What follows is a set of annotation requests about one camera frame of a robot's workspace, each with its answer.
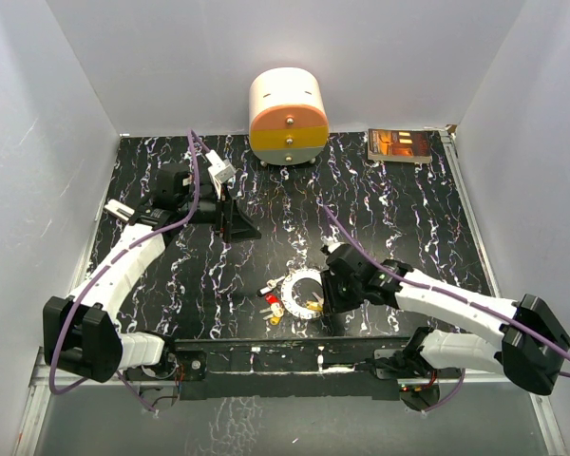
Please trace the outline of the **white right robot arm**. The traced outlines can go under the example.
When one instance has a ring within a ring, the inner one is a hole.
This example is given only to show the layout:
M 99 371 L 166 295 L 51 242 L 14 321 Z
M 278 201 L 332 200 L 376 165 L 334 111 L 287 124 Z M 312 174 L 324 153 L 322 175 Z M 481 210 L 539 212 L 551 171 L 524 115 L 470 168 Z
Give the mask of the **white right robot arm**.
M 336 242 L 322 251 L 325 314 L 342 314 L 369 302 L 460 328 L 458 333 L 417 329 L 389 359 L 390 370 L 418 377 L 445 369 L 487 371 L 534 394 L 552 393 L 570 336 L 543 299 L 470 292 L 398 260 L 376 264 L 349 243 Z

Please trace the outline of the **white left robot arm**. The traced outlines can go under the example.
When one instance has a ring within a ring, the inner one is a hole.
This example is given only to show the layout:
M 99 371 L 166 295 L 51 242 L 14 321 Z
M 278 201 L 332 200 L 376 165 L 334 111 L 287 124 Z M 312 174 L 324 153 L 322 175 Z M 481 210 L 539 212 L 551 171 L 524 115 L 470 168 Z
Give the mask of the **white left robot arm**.
M 191 224 L 207 224 L 226 244 L 256 240 L 260 232 L 238 209 L 227 183 L 236 174 L 228 161 L 213 158 L 206 173 L 183 163 L 158 171 L 155 190 L 134 209 L 111 201 L 107 210 L 124 221 L 121 236 L 89 279 L 66 297 L 52 297 L 43 309 L 45 362 L 103 383 L 118 371 L 145 367 L 165 379 L 178 357 L 152 332 L 123 333 L 117 316 L 136 283 Z

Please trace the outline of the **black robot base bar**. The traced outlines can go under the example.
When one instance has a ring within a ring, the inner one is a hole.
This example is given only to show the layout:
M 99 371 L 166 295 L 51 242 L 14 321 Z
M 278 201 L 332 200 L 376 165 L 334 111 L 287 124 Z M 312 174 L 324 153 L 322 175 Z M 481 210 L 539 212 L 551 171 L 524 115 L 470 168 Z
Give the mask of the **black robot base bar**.
M 405 337 L 178 339 L 180 399 L 370 397 L 397 401 L 414 389 L 427 406 L 457 369 L 413 368 Z

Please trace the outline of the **black key tag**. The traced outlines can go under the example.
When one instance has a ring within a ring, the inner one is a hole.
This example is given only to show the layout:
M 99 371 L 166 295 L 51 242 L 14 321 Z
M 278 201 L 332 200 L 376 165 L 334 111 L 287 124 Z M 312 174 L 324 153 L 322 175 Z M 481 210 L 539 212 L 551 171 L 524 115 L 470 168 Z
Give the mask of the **black key tag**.
M 278 278 L 273 278 L 273 279 L 269 279 L 266 284 L 257 290 L 256 294 L 258 296 L 264 296 L 269 294 L 271 291 L 273 291 L 279 284 L 281 281 L 284 280 L 284 276 L 278 277 Z

